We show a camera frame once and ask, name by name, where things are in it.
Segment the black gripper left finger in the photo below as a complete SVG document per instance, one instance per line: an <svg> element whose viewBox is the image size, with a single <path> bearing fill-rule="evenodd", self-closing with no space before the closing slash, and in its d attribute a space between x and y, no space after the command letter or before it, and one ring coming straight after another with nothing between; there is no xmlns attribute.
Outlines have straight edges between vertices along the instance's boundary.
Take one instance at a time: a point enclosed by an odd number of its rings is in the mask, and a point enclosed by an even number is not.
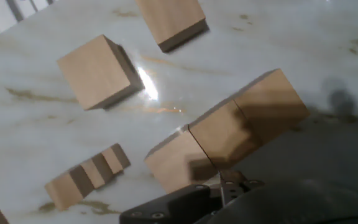
<svg viewBox="0 0 358 224"><path fill-rule="evenodd" d="M122 212L120 224L197 223L215 215L245 192L247 179L239 171L219 173L219 183L192 184Z"/></svg>

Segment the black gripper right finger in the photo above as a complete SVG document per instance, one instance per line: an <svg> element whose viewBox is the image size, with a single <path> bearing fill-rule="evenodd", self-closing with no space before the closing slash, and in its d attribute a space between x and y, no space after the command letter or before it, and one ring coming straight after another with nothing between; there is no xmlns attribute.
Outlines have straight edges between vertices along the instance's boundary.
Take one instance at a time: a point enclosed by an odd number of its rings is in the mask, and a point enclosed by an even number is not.
<svg viewBox="0 0 358 224"><path fill-rule="evenodd" d="M249 192L264 185L265 183L262 181L244 181L242 188L244 189L244 192Z"/></svg>

